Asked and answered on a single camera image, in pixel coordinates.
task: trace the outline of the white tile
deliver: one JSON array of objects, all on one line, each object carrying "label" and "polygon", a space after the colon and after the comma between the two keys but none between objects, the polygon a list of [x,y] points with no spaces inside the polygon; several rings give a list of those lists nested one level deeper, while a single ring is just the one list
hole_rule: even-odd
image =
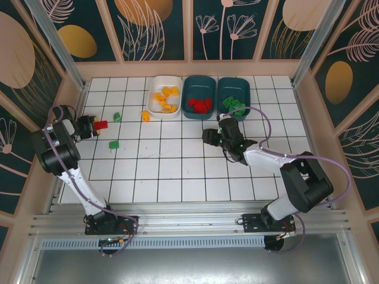
[{"label": "white tile", "polygon": [[138,140],[119,140],[120,148],[117,149],[116,159],[137,158]]},{"label": "white tile", "polygon": [[119,122],[108,122],[108,128],[102,129],[99,135],[99,140],[117,140],[120,132]]},{"label": "white tile", "polygon": [[88,178],[91,172],[92,160],[80,160],[78,163],[79,167],[81,167],[82,174]]},{"label": "white tile", "polygon": [[205,158],[206,178],[227,178],[225,158]]},{"label": "white tile", "polygon": [[304,151],[310,151],[307,137],[289,137],[291,150],[294,154],[301,154]]},{"label": "white tile", "polygon": [[122,122],[119,139],[138,139],[140,136],[140,122]]},{"label": "white tile", "polygon": [[265,137],[265,127],[262,120],[246,120],[243,122],[246,137]]},{"label": "white tile", "polygon": [[209,144],[204,144],[205,157],[224,157],[221,147],[214,147]]},{"label": "white tile", "polygon": [[181,138],[182,122],[162,121],[162,138]]},{"label": "white tile", "polygon": [[105,105],[124,105],[124,99],[125,99],[125,91],[124,92],[118,92],[118,91],[107,92]]},{"label": "white tile", "polygon": [[106,121],[113,121],[113,115],[118,112],[120,115],[123,115],[123,106],[105,106],[104,107],[104,112],[102,113],[102,118],[101,120],[106,120]]},{"label": "white tile", "polygon": [[159,140],[140,140],[138,158],[159,158]]},{"label": "white tile", "polygon": [[146,79],[145,77],[128,78],[128,84],[127,84],[126,90],[127,91],[143,91],[145,79]]},{"label": "white tile", "polygon": [[207,201],[230,201],[228,179],[207,179],[205,184]]},{"label": "white tile", "polygon": [[299,120],[301,118],[297,104],[280,104],[280,110],[284,120]]},{"label": "white tile", "polygon": [[170,179],[158,182],[158,202],[181,202],[182,180]]},{"label": "white tile", "polygon": [[160,159],[159,161],[160,179],[181,179],[182,160],[181,159]]},{"label": "white tile", "polygon": [[253,179],[256,200],[273,200],[278,198],[277,186],[273,177],[260,177]]},{"label": "white tile", "polygon": [[203,134],[201,121],[184,121],[182,128],[183,138],[201,138]]},{"label": "white tile", "polygon": [[140,106],[124,106],[122,122],[141,121],[142,108]]},{"label": "white tile", "polygon": [[79,204],[81,202],[79,198],[76,197],[75,193],[73,193],[72,189],[68,185],[65,185],[63,187],[60,203],[61,204]]},{"label": "white tile", "polygon": [[275,89],[259,89],[258,98],[260,104],[277,104],[277,94],[275,93]]},{"label": "white tile", "polygon": [[205,180],[184,179],[182,191],[183,202],[205,201]]},{"label": "white tile", "polygon": [[268,117],[269,120],[281,120],[279,104],[261,104],[261,111]]},{"label": "white tile", "polygon": [[272,177],[274,174],[269,170],[266,170],[262,167],[250,167],[251,176],[253,178],[261,178],[261,177]]},{"label": "white tile", "polygon": [[100,197],[104,198],[107,202],[109,199],[109,192],[111,190],[110,180],[93,180],[91,185],[94,187],[95,191]]},{"label": "white tile", "polygon": [[114,159],[116,149],[109,149],[109,142],[111,140],[99,140],[96,144],[94,159]]},{"label": "white tile", "polygon": [[289,154],[291,153],[287,137],[272,137],[268,140],[269,148],[273,151]]},{"label": "white tile", "polygon": [[284,126],[288,136],[306,136],[301,120],[284,120]]},{"label": "white tile", "polygon": [[125,105],[143,105],[143,94],[144,91],[126,92]]},{"label": "white tile", "polygon": [[159,159],[138,159],[136,179],[157,179]]},{"label": "white tile", "polygon": [[[268,123],[264,120],[266,133],[268,134]],[[285,137],[287,136],[285,133],[283,120],[270,120],[271,124],[271,137]]]},{"label": "white tile", "polygon": [[182,160],[182,174],[184,179],[203,179],[204,159],[184,158]]},{"label": "white tile", "polygon": [[76,144],[82,159],[93,159],[95,153],[96,141],[84,140]]},{"label": "white tile", "polygon": [[286,196],[287,191],[285,190],[285,185],[284,185],[283,179],[281,177],[276,177],[275,181],[277,183],[277,189],[278,189],[279,197]]},{"label": "white tile", "polygon": [[241,163],[227,163],[230,178],[251,178],[250,167]]},{"label": "white tile", "polygon": [[145,90],[148,90],[148,91],[150,90],[150,84],[151,84],[152,79],[154,79],[154,77],[146,77],[146,82],[144,85]]},{"label": "white tile", "polygon": [[250,84],[250,89],[256,89],[255,88],[255,81],[254,76],[237,76],[237,78],[245,79]]},{"label": "white tile", "polygon": [[116,160],[114,164],[113,179],[134,179],[136,176],[136,159]]},{"label": "white tile", "polygon": [[254,200],[251,179],[229,179],[232,201]]},{"label": "white tile", "polygon": [[89,179],[112,179],[114,160],[94,160]]},{"label": "white tile", "polygon": [[259,99],[258,99],[258,92],[256,89],[250,90],[250,104],[258,104]]},{"label": "white tile", "polygon": [[103,110],[104,110],[103,106],[86,106],[84,108],[83,115],[89,115],[90,117],[97,117],[99,120],[101,120]]},{"label": "white tile", "polygon": [[294,91],[292,89],[276,89],[279,103],[296,103]]},{"label": "white tile", "polygon": [[156,202],[157,193],[157,180],[136,180],[133,202]]},{"label": "white tile", "polygon": [[109,78],[92,78],[89,91],[106,91],[108,90]]},{"label": "white tile", "polygon": [[109,81],[108,91],[124,91],[128,78],[111,78]]},{"label": "white tile", "polygon": [[133,180],[113,180],[111,185],[110,203],[132,203],[133,202],[134,181]]},{"label": "white tile", "polygon": [[[250,106],[253,108],[261,109],[261,106],[259,104],[252,104]],[[246,120],[261,120],[262,115],[258,111],[251,109],[250,113],[248,114],[248,116],[245,119]]]},{"label": "white tile", "polygon": [[271,76],[254,76],[257,89],[273,89]]},{"label": "white tile", "polygon": [[288,76],[273,76],[274,86],[276,89],[292,89],[291,81]]},{"label": "white tile", "polygon": [[107,92],[88,92],[86,107],[100,107],[104,105]]},{"label": "white tile", "polygon": [[204,157],[202,139],[183,139],[182,145],[182,156],[184,158]]},{"label": "white tile", "polygon": [[143,122],[141,125],[141,139],[159,139],[160,124],[160,121]]},{"label": "white tile", "polygon": [[182,156],[182,140],[162,139],[160,141],[161,158],[180,158]]}]

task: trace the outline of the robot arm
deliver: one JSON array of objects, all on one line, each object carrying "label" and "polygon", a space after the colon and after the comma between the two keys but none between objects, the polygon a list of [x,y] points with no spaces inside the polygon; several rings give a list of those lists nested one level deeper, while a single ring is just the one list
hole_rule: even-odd
[{"label": "robot arm", "polygon": [[261,221],[267,228],[298,211],[310,211],[333,192],[333,185],[318,161],[289,159],[263,151],[256,141],[243,137],[238,122],[230,116],[221,115],[218,130],[204,130],[203,142],[220,146],[236,162],[262,167],[282,176],[287,194],[272,201],[261,211]]}]

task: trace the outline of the flower illustration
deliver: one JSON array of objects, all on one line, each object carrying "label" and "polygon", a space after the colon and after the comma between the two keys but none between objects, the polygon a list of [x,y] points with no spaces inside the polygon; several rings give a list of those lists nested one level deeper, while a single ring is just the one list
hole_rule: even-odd
[{"label": "flower illustration", "polygon": [[260,3],[261,0],[221,0],[223,8],[223,13],[221,16],[221,30],[220,30],[220,60],[223,58],[223,28],[224,28],[224,18],[226,8],[233,6],[247,6]]},{"label": "flower illustration", "polygon": [[232,48],[230,49],[230,59],[233,59],[233,44],[235,40],[256,36],[254,28],[254,16],[240,16],[236,22],[236,15],[227,17],[227,27],[229,29],[230,38],[232,39]]},{"label": "flower illustration", "polygon": [[218,31],[220,27],[219,25],[216,25],[217,21],[214,18],[214,15],[205,16],[204,19],[202,16],[197,16],[196,23],[197,23],[197,27],[199,28],[201,32],[201,38],[203,39],[203,50],[204,50],[205,59],[208,60],[207,51],[205,50],[204,34]]}]

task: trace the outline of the black mounting plate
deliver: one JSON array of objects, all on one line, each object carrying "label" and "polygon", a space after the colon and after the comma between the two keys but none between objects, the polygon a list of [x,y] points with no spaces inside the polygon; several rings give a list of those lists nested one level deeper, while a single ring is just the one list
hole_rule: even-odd
[{"label": "black mounting plate", "polygon": [[283,224],[285,222],[294,231],[296,230],[294,217],[289,215],[272,225],[272,228],[267,226],[261,221],[261,214],[243,214],[240,225],[243,225],[245,233],[280,233],[287,231],[288,228]]}]

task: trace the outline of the leaf illustration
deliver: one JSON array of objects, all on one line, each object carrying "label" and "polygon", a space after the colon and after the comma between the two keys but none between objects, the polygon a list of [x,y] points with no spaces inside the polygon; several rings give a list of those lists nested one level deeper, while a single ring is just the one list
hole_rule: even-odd
[{"label": "leaf illustration", "polygon": [[47,15],[52,22],[63,24],[70,16],[73,7],[73,0],[41,0]]}]

